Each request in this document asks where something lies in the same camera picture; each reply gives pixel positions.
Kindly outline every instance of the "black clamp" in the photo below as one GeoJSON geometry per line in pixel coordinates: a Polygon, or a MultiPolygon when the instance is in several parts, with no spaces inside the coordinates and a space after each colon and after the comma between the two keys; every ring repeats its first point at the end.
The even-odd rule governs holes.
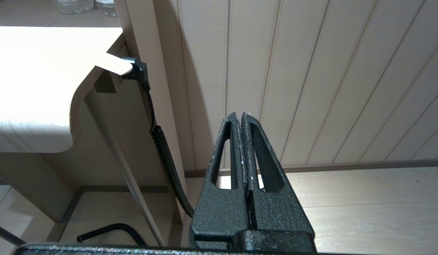
{"type": "Polygon", "coordinates": [[[219,131],[192,218],[191,248],[316,252],[315,233],[259,121],[229,114],[219,131]],[[216,181],[230,139],[231,190],[216,181]],[[258,184],[255,156],[264,187],[258,184]]]}

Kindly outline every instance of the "black power cord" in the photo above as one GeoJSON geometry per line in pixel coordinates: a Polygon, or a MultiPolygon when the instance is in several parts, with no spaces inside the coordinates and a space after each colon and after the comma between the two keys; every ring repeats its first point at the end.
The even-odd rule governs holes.
{"type": "Polygon", "coordinates": [[[153,142],[155,143],[159,160],[161,161],[161,165],[167,174],[169,183],[174,190],[175,196],[180,202],[180,205],[183,207],[183,210],[185,210],[186,214],[192,218],[194,215],[194,209],[190,205],[186,194],[181,187],[180,178],[178,176],[177,169],[175,168],[172,154],[170,153],[169,145],[167,144],[166,136],[164,135],[164,132],[162,132],[162,128],[156,125],[155,111],[150,95],[150,84],[148,82],[148,70],[146,68],[146,64],[140,61],[138,58],[126,57],[123,59],[131,63],[133,65],[133,69],[127,74],[122,75],[122,79],[131,79],[137,81],[139,86],[145,92],[148,103],[150,104],[151,113],[151,126],[149,133],[151,134],[153,142]]]}
{"type": "Polygon", "coordinates": [[[138,246],[146,246],[145,242],[143,241],[142,237],[138,234],[138,232],[135,231],[130,225],[123,223],[110,224],[105,227],[99,228],[97,230],[90,231],[85,234],[81,234],[80,236],[77,236],[76,240],[78,243],[82,243],[87,239],[90,239],[95,236],[99,236],[100,234],[104,234],[113,230],[126,231],[134,239],[134,241],[137,243],[138,246]]]}
{"type": "MultiPolygon", "coordinates": [[[[186,214],[192,218],[192,216],[194,215],[194,209],[190,205],[186,197],[186,194],[183,191],[183,188],[181,187],[180,178],[178,176],[177,169],[175,168],[172,154],[170,153],[169,145],[167,144],[166,136],[164,135],[162,128],[156,125],[155,110],[153,108],[153,101],[151,100],[151,95],[150,95],[150,84],[148,82],[148,71],[146,69],[146,64],[140,61],[138,58],[126,57],[123,59],[131,63],[133,65],[133,69],[127,74],[122,75],[121,77],[122,79],[130,79],[137,81],[139,86],[145,92],[146,98],[148,99],[148,103],[150,104],[150,113],[151,113],[151,126],[149,133],[151,134],[151,137],[153,138],[153,142],[156,146],[159,160],[161,162],[162,168],[164,168],[164,171],[167,174],[170,186],[175,192],[175,196],[180,202],[180,205],[183,207],[183,210],[185,210],[186,214]]],[[[82,243],[83,240],[116,229],[121,229],[126,231],[128,234],[130,234],[133,237],[133,239],[136,241],[138,245],[145,245],[145,242],[143,241],[141,236],[132,227],[122,223],[108,225],[106,227],[102,227],[100,229],[96,229],[94,231],[90,231],[88,233],[82,234],[77,237],[77,241],[82,243]]]]}

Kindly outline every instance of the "beige wall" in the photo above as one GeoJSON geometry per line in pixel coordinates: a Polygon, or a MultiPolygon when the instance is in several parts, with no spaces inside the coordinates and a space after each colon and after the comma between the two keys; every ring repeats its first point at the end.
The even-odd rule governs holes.
{"type": "Polygon", "coordinates": [[[438,159],[438,0],[154,5],[185,170],[244,111],[284,166],[438,159]]]}

